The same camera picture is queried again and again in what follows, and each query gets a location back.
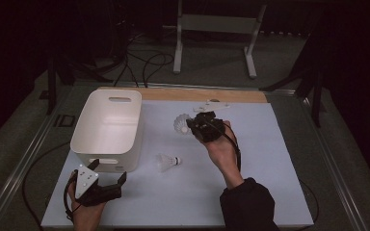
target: hand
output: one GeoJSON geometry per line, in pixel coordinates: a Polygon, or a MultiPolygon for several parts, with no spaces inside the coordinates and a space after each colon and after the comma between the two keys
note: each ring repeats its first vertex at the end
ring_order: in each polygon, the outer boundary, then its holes
{"type": "Polygon", "coordinates": [[[103,213],[106,202],[86,207],[80,205],[74,195],[75,195],[75,182],[71,183],[67,189],[68,196],[71,198],[71,211],[73,213],[74,230],[76,231],[94,231],[97,229],[98,224],[101,220],[101,215],[103,213]]]}
{"type": "MultiPolygon", "coordinates": [[[[235,141],[235,136],[230,130],[230,122],[224,121],[225,133],[235,141]]],[[[216,167],[224,176],[228,189],[233,189],[244,182],[244,179],[237,167],[236,151],[232,143],[224,136],[219,137],[215,141],[202,142],[208,150],[209,157],[216,167]]]]}

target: white plastic bin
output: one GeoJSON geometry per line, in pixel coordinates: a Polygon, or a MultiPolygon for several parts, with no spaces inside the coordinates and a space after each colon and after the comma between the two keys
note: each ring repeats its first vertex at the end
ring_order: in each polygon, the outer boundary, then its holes
{"type": "Polygon", "coordinates": [[[144,122],[142,96],[135,90],[95,90],[79,117],[70,148],[95,171],[124,172],[137,167],[144,122]]]}

